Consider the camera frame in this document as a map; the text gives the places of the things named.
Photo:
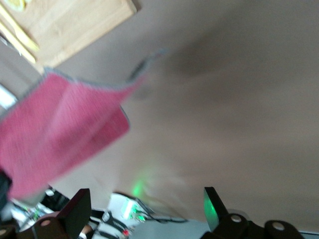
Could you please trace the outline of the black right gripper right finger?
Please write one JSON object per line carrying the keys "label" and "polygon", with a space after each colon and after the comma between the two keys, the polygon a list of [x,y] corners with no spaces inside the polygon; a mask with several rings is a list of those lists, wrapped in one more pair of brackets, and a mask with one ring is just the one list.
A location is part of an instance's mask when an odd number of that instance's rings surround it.
{"label": "black right gripper right finger", "polygon": [[227,211],[214,187],[204,188],[204,212],[210,231],[203,239],[302,239],[290,223],[270,220],[261,227],[238,213]]}

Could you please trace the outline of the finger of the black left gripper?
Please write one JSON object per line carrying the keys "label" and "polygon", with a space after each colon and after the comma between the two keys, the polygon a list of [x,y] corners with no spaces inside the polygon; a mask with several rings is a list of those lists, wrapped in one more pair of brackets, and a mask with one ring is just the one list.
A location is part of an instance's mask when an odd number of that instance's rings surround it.
{"label": "finger of the black left gripper", "polygon": [[0,173],[0,218],[12,219],[12,203],[8,199],[11,179],[2,171]]}

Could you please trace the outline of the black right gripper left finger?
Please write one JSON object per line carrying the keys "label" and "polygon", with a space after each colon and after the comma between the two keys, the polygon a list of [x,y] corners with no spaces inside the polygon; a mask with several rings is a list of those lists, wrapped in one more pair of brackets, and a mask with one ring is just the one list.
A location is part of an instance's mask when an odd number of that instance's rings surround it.
{"label": "black right gripper left finger", "polygon": [[24,231],[1,225],[2,239],[76,239],[91,215],[90,190],[80,189],[58,213],[43,216]]}

